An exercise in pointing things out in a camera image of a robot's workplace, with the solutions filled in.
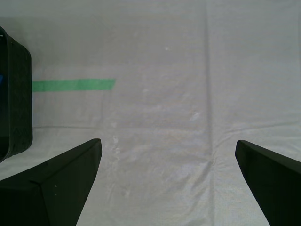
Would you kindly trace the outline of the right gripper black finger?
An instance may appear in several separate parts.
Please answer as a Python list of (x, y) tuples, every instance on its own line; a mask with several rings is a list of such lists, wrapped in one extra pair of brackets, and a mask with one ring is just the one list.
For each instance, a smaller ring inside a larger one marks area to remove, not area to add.
[(0, 182), (2, 226), (75, 226), (95, 181), (102, 143), (91, 139)]
[(301, 163), (245, 140), (236, 145), (242, 175), (271, 226), (301, 224)]

